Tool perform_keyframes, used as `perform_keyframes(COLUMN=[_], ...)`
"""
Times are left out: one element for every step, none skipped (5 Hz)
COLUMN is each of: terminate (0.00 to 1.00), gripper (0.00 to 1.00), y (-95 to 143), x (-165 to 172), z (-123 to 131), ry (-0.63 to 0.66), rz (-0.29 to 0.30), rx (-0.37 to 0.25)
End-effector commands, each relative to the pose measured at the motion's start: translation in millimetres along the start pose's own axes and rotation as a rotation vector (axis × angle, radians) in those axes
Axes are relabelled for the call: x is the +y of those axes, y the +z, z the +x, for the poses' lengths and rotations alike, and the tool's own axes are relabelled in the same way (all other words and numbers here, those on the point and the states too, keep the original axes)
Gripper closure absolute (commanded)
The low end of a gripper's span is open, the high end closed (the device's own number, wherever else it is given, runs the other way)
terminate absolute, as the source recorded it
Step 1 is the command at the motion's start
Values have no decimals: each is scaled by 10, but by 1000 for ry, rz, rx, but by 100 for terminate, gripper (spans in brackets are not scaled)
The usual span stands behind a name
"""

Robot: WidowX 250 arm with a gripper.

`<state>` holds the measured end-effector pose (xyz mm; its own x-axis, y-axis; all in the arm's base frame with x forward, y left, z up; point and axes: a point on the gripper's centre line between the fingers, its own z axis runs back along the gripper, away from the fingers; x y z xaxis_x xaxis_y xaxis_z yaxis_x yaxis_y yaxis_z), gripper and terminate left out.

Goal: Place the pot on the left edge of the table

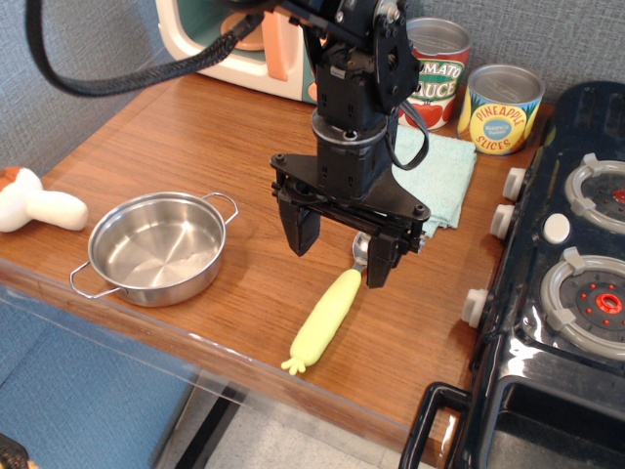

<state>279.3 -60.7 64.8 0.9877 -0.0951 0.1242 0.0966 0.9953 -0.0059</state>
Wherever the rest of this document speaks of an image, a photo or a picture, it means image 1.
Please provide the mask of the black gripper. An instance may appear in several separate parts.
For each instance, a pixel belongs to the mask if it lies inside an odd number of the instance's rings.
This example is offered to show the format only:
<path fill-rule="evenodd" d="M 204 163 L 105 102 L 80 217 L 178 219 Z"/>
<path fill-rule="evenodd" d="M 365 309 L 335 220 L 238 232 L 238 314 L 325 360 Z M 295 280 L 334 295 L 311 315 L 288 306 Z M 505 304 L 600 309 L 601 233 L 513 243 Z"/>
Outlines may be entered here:
<path fill-rule="evenodd" d="M 412 170 L 395 151 L 397 115 L 367 130 L 343 130 L 315 112 L 315 155 L 278 153 L 272 193 L 291 250 L 304 256 L 318 239 L 321 217 L 371 235 L 367 286 L 381 288 L 401 253 L 419 252 L 430 210 L 395 179 L 392 167 Z"/>

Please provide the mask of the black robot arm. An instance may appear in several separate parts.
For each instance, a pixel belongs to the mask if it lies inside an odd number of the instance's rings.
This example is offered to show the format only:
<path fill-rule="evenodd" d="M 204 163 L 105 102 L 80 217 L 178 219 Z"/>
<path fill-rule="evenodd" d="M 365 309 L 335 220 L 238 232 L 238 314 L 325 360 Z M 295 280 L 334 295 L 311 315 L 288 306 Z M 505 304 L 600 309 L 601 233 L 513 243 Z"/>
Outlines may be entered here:
<path fill-rule="evenodd" d="M 428 207 L 400 186 L 394 170 L 420 165 L 428 146 L 412 158 L 396 155 L 401 112 L 418 84 L 420 62 L 406 30 L 402 1 L 232 1 L 244 15 L 243 36 L 271 13 L 304 33 L 316 82 L 313 155 L 272 157 L 272 186 L 290 248 L 306 254 L 323 219 L 368 234 L 367 283 L 382 287 L 400 258 L 424 241 Z"/>

